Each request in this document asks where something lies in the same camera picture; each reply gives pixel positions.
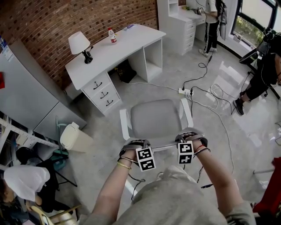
black and white marker cube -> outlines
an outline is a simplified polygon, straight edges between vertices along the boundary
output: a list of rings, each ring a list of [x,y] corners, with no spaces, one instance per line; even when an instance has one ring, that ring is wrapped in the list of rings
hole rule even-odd
[[[194,155],[192,141],[187,141],[186,143],[178,143],[177,150],[179,164],[191,163]]]
[[[136,153],[141,171],[148,171],[156,168],[151,148],[136,149]]]

wrist strap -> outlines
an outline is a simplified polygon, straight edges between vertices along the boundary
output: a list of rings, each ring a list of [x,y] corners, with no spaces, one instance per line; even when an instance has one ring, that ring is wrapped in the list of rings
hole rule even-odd
[[[118,159],[118,161],[121,160],[121,159],[128,160],[128,161],[130,161],[130,162],[132,162],[132,163],[138,163],[137,161],[132,160],[132,159],[129,159],[129,158],[127,158],[127,157],[120,157],[120,158]]]
[[[205,147],[205,146],[204,146],[204,145],[200,145],[198,148],[201,148],[201,147]],[[198,149],[198,148],[197,148],[197,149]],[[197,152],[197,149],[195,150],[195,152]]]
[[[124,165],[124,164],[122,164],[122,163],[120,163],[120,162],[117,162],[117,165],[120,165],[120,166],[122,166],[122,167],[125,167],[125,168],[128,169],[128,170],[131,170],[131,169],[132,169],[131,167],[128,167],[128,166],[126,166],[126,165]]]
[[[204,149],[201,149],[198,152],[194,153],[194,156],[196,156],[197,154],[199,154],[199,153],[201,153],[201,152],[203,152],[205,150],[209,150],[209,152],[211,152],[211,150],[209,148],[204,148]]]

table lamp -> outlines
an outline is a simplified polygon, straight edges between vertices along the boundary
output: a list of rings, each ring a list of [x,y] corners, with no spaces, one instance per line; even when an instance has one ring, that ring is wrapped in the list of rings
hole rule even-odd
[[[90,52],[86,51],[86,49],[90,46],[91,43],[81,31],[72,34],[68,38],[68,42],[72,54],[79,54],[82,52],[85,57],[84,62],[86,64],[92,62],[93,57],[91,56]]]

gray refrigerator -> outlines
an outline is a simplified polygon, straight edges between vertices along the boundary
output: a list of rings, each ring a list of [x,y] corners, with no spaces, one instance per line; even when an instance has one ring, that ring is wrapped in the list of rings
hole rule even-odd
[[[59,123],[86,121],[71,99],[44,72],[21,41],[0,54],[0,72],[5,88],[0,89],[0,111],[21,125],[58,141]]]

lamp base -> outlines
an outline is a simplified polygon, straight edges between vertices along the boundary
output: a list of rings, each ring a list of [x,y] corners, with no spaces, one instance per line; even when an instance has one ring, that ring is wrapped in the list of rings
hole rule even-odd
[[[88,52],[88,51],[85,50],[85,51],[82,51],[82,54],[83,54],[84,57],[85,57],[84,62],[85,62],[86,64],[89,64],[89,63],[92,62],[93,57],[91,56],[90,52]]]

